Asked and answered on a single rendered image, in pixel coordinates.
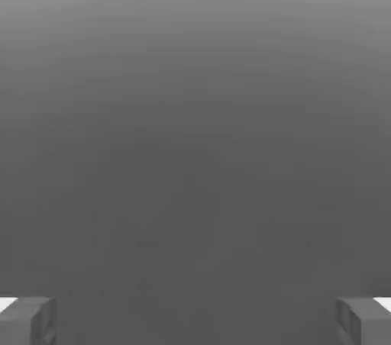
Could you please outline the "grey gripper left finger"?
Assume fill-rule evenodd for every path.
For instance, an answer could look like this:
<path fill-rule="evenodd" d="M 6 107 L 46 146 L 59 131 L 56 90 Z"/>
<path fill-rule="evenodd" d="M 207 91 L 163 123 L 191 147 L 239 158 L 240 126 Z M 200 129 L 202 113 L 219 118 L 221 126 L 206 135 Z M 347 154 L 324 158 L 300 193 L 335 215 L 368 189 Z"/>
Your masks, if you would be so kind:
<path fill-rule="evenodd" d="M 56 299 L 0 297 L 0 345 L 57 345 Z"/>

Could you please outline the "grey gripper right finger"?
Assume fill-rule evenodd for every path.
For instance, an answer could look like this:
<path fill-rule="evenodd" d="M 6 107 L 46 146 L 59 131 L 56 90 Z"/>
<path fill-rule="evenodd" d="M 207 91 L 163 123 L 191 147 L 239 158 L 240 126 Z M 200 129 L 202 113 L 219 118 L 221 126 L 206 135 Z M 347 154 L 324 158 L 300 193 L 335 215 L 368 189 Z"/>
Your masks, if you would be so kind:
<path fill-rule="evenodd" d="M 391 345 L 391 297 L 337 298 L 341 345 Z"/>

